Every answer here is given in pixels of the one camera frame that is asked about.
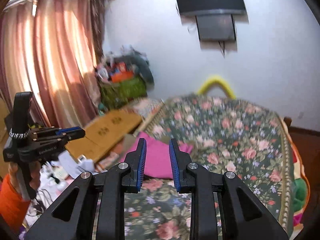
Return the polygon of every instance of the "orange sleeve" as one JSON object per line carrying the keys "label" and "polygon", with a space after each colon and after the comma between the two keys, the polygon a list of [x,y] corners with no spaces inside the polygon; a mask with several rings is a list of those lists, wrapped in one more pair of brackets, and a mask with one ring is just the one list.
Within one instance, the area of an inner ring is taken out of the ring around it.
{"label": "orange sleeve", "polygon": [[23,201],[21,195],[12,187],[7,174],[0,191],[0,214],[15,233],[19,231],[29,205],[30,201]]}

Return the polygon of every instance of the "silver screw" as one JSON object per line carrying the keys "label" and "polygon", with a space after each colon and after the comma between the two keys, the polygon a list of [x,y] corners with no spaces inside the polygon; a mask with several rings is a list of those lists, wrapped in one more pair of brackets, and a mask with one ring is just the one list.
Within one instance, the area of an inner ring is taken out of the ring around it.
{"label": "silver screw", "polygon": [[127,163],[120,163],[120,164],[118,165],[118,167],[119,167],[121,170],[124,170],[124,169],[126,169],[126,168],[128,167],[128,164],[127,164]]}
{"label": "silver screw", "polygon": [[229,179],[233,179],[236,175],[235,175],[232,171],[228,171],[228,172],[226,173],[226,176],[227,176],[227,178],[229,178]]}
{"label": "silver screw", "polygon": [[85,171],[85,172],[82,172],[82,173],[81,173],[81,178],[87,179],[87,178],[89,178],[89,177],[90,177],[90,172]]}
{"label": "silver screw", "polygon": [[194,169],[198,168],[198,164],[196,164],[196,163],[189,163],[189,164],[188,164],[188,167],[189,167],[190,169],[194,170]]}

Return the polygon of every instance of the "human hand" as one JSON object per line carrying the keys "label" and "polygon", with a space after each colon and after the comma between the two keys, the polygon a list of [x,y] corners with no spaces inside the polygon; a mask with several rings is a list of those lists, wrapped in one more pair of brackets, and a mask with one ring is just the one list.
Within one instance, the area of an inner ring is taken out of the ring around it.
{"label": "human hand", "polygon": [[[30,187],[32,187],[34,190],[37,190],[40,187],[41,164],[39,162],[33,162],[29,166],[30,166],[30,174],[32,177],[29,184],[30,184]],[[16,192],[18,194],[21,194],[21,190],[19,187],[18,179],[17,179],[17,171],[18,171],[17,163],[10,162],[9,163],[10,183],[12,187],[16,190]]]}

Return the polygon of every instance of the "curtain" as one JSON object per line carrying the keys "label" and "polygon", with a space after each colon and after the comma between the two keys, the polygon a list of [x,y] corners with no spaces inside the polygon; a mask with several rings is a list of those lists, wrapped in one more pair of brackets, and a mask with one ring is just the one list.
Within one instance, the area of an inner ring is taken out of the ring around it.
{"label": "curtain", "polygon": [[94,76],[90,0],[38,0],[35,69],[50,125],[84,126],[100,98]]}
{"label": "curtain", "polygon": [[92,36],[98,63],[100,63],[103,58],[102,42],[104,37],[104,17],[106,11],[105,1],[106,0],[90,0]]}
{"label": "curtain", "polygon": [[33,26],[31,2],[15,6],[1,15],[1,91],[9,110],[12,110],[17,92],[33,91],[30,114],[33,120],[48,124],[46,114],[41,110],[43,106],[36,82]]}

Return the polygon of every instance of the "yellow tube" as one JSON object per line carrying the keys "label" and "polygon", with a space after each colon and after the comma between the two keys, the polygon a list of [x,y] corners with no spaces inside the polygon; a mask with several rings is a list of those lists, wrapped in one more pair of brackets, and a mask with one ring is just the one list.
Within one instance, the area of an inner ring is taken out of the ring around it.
{"label": "yellow tube", "polygon": [[222,77],[215,75],[207,79],[206,82],[201,86],[201,88],[198,90],[197,95],[203,95],[206,94],[211,87],[214,85],[218,85],[226,94],[228,98],[236,99],[236,95],[234,94],[233,90]]}

